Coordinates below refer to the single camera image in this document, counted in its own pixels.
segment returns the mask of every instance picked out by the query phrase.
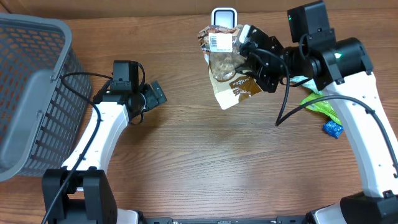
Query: food package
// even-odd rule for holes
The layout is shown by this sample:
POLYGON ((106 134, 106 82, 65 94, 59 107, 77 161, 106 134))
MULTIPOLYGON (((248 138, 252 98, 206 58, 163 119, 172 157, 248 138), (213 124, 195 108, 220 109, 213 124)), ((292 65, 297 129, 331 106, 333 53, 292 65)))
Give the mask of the food package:
POLYGON ((223 110, 262 91, 255 79, 235 72, 245 60, 239 54, 238 34, 242 27, 208 26, 198 34, 214 94, 223 110))

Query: white label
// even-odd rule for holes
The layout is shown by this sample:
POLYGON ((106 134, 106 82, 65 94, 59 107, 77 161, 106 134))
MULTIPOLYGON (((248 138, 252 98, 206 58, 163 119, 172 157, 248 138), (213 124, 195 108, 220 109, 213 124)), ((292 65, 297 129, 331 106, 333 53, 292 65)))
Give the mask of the white label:
POLYGON ((209 34, 210 52, 232 52, 232 34, 209 34))

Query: tabletop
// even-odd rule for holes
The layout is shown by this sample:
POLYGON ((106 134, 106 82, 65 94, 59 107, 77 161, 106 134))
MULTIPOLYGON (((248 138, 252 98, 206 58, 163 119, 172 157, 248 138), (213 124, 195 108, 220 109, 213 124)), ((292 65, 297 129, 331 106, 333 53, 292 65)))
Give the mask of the tabletop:
MULTIPOLYGON (((338 40, 356 37, 365 45, 380 99, 397 131, 398 9, 328 14, 338 40)), ((284 86, 220 108, 197 41, 210 16, 66 23, 87 72, 110 75, 114 60, 135 60, 143 64, 147 82, 158 80, 168 99, 119 138, 107 174, 119 208, 147 217, 261 218, 303 215, 361 191, 346 136, 336 140, 322 131, 327 117, 303 110, 274 126, 284 86)), ((240 14, 239 23, 292 45, 286 12, 240 14)), ((94 93, 105 82, 91 80, 94 93)), ((308 94, 291 89, 285 113, 308 94)), ((90 116, 88 108, 81 133, 90 116)), ((0 184, 0 223, 39 223, 44 213, 41 178, 0 184)))

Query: plastic bin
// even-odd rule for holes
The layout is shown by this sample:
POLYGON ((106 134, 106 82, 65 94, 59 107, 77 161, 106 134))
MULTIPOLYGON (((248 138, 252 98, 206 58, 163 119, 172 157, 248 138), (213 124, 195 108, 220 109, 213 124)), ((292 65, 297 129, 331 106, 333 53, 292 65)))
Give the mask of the plastic bin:
MULTIPOLYGON (((86 110, 59 79, 83 72, 71 44, 60 20, 0 13, 0 181, 41 176, 70 155, 86 110)), ((91 95, 88 76, 67 81, 91 95)))

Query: blue package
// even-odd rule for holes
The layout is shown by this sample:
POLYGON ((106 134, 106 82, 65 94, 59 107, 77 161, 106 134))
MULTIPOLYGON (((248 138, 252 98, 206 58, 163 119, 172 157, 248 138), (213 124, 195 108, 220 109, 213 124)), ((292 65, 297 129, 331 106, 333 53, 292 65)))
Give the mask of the blue package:
POLYGON ((325 130, 330 136, 334 137, 335 139, 338 139, 340 134, 342 134, 344 131, 341 125, 332 120, 323 125, 323 130, 325 130))

